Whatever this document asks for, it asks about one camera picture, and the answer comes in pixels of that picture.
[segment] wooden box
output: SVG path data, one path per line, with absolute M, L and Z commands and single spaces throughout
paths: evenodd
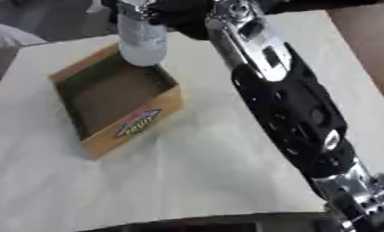
M 140 68 L 109 46 L 51 76 L 83 147 L 93 159 L 131 140 L 183 105 L 160 66 Z

